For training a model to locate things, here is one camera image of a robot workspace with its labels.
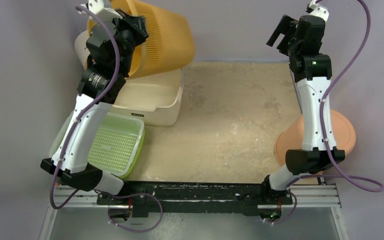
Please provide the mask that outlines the yellow mesh waste basket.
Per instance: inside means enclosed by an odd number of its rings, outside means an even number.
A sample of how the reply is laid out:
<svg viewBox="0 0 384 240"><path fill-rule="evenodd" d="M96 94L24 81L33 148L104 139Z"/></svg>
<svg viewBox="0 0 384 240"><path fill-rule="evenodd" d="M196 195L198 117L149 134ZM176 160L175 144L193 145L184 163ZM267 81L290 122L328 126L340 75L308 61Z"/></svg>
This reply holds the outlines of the yellow mesh waste basket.
<svg viewBox="0 0 384 240"><path fill-rule="evenodd" d="M133 53L131 79L174 71L192 62L195 43L184 16L140 0L110 0L110 3L114 10L146 19L149 36Z"/></svg>

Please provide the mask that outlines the cream plastic storage basket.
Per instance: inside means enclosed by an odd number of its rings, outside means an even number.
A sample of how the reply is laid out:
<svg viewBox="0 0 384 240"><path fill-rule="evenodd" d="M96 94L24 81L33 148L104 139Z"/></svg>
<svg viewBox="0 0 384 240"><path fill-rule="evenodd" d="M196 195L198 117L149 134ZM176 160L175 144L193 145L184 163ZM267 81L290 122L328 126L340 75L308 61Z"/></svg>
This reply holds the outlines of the cream plastic storage basket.
<svg viewBox="0 0 384 240"><path fill-rule="evenodd" d="M110 112L141 119L146 125L172 126L178 119L184 88L182 69L129 79Z"/></svg>

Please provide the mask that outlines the peach plastic bucket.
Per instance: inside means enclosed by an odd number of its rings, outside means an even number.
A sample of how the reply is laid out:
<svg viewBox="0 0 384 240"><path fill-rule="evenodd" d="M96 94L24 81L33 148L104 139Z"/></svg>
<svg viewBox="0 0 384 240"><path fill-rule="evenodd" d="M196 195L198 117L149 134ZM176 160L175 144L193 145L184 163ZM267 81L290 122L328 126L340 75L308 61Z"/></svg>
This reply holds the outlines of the peach plastic bucket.
<svg viewBox="0 0 384 240"><path fill-rule="evenodd" d="M345 154L349 154L356 144L356 132L351 122L341 113L331 110L331 129L336 141L336 147L344 150ZM282 167L279 169L283 172L286 162L286 152L289 149L300 149L304 140L304 133L307 130L304 128L303 117L300 116L288 129L282 132L275 143L275 155Z"/></svg>

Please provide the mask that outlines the white perforated strainer basket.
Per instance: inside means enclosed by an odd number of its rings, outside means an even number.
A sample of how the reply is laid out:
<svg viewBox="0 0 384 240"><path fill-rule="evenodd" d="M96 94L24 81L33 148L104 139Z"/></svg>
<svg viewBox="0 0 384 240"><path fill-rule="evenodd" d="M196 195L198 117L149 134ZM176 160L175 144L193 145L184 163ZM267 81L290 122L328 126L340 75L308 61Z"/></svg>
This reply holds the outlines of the white perforated strainer basket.
<svg viewBox="0 0 384 240"><path fill-rule="evenodd" d="M140 132L142 129L145 129L145 124L141 119L113 112L107 113L88 151L88 163L117 176L121 133L123 131Z"/></svg>

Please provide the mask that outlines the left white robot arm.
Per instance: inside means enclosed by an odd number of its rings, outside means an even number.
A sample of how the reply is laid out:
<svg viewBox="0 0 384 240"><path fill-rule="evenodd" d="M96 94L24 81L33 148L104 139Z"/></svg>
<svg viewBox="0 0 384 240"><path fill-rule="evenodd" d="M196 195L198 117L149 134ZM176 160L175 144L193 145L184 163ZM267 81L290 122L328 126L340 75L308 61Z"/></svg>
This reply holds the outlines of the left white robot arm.
<svg viewBox="0 0 384 240"><path fill-rule="evenodd" d="M85 46L86 69L77 88L75 108L63 139L52 157L40 167L72 188L109 193L118 205L126 203L129 191L112 173L93 166L88 155L100 125L129 76L133 53L149 34L143 16L116 14L108 20L93 16Z"/></svg>

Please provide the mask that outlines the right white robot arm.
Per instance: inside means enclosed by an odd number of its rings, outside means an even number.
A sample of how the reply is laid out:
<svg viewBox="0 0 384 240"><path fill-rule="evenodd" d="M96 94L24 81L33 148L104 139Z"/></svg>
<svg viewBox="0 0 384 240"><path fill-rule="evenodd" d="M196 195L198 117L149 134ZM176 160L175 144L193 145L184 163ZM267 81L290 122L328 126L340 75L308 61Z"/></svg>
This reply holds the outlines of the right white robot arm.
<svg viewBox="0 0 384 240"><path fill-rule="evenodd" d="M268 204L280 198L288 184L301 177L315 175L345 159L338 149L331 123L328 89L331 86L332 61L320 52L326 21L318 16L303 15L298 20L284 15L267 41L273 46L280 35L279 52L289 58L301 104L303 139L300 149L285 153L285 165L268 175L260 196Z"/></svg>

